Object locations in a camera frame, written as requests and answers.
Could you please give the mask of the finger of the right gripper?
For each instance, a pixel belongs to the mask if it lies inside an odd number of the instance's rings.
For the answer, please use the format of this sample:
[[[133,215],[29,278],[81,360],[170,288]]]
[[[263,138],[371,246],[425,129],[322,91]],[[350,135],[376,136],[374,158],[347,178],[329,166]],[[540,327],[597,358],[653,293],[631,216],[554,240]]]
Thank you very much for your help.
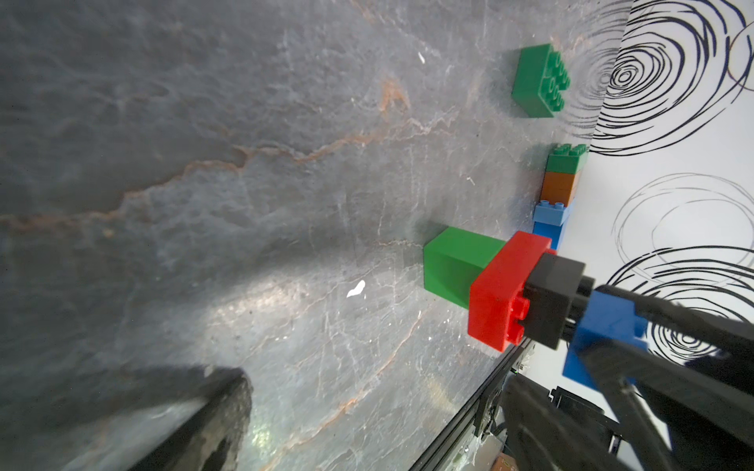
[[[679,365],[620,341],[577,356],[645,469],[752,469],[751,359],[725,353]]]
[[[594,290],[595,294],[597,292],[632,302],[634,315],[650,323],[714,345],[737,360],[753,362],[753,325],[751,323],[714,316],[673,304],[669,300],[641,296],[613,286],[599,286]]]

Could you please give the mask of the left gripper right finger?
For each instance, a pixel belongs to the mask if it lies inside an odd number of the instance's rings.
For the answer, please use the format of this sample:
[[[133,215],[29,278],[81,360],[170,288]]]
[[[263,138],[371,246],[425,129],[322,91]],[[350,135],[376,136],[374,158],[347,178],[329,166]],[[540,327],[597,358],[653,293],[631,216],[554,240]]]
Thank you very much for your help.
[[[503,388],[501,406],[520,470],[626,470],[620,425],[596,404],[561,387],[548,391],[522,375]]]

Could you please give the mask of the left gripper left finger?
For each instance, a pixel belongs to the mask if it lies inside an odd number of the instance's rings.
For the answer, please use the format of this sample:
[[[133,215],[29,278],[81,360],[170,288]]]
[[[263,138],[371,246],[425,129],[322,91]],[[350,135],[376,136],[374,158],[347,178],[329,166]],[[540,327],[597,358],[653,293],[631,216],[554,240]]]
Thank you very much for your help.
[[[236,470],[251,422],[253,386],[242,369],[219,374],[208,402],[134,470]]]

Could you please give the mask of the small blue lego brick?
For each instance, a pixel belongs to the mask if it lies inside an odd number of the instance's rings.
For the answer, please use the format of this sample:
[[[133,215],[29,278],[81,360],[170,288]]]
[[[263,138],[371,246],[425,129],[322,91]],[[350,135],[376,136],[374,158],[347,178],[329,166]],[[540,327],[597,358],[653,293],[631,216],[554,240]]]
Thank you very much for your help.
[[[604,340],[622,341],[647,351],[647,328],[648,321],[636,314],[633,301],[604,292],[593,292],[569,344],[563,375],[596,391],[597,385],[577,353]]]

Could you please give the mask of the red long lego brick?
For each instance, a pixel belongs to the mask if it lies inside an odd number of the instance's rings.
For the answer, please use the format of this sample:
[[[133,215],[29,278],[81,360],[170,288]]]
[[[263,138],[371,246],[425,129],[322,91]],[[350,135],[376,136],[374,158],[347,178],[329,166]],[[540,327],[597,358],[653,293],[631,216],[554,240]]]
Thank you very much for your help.
[[[470,286],[467,333],[495,351],[519,345],[530,308],[525,282],[541,257],[555,252],[547,237],[515,233]]]

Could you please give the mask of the small black lego brick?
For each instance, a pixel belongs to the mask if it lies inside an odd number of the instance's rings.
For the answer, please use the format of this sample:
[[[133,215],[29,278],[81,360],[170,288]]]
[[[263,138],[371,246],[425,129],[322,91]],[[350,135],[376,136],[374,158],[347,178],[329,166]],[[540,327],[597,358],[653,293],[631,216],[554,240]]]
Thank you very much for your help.
[[[541,256],[524,284],[529,308],[522,326],[528,339],[557,349],[561,340],[573,338],[595,283],[585,268],[582,262],[552,253]]]

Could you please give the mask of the small green lego brick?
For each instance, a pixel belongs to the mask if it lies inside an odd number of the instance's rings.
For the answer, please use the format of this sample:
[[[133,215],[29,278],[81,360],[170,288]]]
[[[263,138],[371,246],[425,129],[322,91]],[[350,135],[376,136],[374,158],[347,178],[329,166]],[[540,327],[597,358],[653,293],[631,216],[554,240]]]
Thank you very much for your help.
[[[469,308],[472,283],[506,244],[449,227],[423,248],[424,288],[461,308]]]

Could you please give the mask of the blue square lego brick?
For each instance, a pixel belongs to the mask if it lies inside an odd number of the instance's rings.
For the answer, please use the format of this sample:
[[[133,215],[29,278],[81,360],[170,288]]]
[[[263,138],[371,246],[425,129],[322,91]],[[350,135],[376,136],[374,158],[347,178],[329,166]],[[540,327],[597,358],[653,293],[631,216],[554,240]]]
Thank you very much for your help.
[[[565,225],[557,226],[547,223],[535,222],[532,233],[534,233],[534,235],[551,239],[551,247],[554,250],[558,250],[563,239],[564,231]]]

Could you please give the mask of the light blue long lego brick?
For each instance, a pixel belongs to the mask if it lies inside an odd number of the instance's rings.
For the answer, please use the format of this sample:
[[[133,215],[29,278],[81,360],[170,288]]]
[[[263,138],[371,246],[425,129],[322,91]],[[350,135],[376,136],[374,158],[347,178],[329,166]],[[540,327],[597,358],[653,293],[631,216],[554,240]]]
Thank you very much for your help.
[[[567,223],[571,216],[571,208],[561,202],[550,203],[547,200],[541,200],[533,212],[533,221],[536,224],[561,227]]]

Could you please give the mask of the small orange lego brick front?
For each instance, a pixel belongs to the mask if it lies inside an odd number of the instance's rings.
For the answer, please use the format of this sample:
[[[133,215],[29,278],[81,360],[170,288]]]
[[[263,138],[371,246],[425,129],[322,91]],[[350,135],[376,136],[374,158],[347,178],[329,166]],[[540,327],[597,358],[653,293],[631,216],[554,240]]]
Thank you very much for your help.
[[[580,175],[581,173],[546,172],[539,199],[570,206],[575,199]]]

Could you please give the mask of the dark green long lego brick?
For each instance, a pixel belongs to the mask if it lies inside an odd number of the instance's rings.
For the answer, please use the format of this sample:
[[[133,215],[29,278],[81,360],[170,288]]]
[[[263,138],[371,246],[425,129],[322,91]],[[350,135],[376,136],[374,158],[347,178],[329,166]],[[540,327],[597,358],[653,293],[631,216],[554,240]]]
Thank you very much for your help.
[[[589,146],[587,144],[560,144],[550,151],[546,171],[570,175],[578,174],[586,164],[588,155]]]

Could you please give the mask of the black front rail frame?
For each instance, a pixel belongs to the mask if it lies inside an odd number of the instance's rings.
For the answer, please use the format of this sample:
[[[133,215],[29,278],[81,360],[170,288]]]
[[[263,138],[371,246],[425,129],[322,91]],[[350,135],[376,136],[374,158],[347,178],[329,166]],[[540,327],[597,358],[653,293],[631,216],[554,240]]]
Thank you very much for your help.
[[[516,369],[516,365],[529,353],[533,341],[524,339],[517,347],[509,347],[498,359],[494,369],[481,383],[459,412],[434,439],[430,446],[410,467],[414,470],[446,470],[455,456],[465,449],[471,438],[480,437],[489,426],[493,400]]]

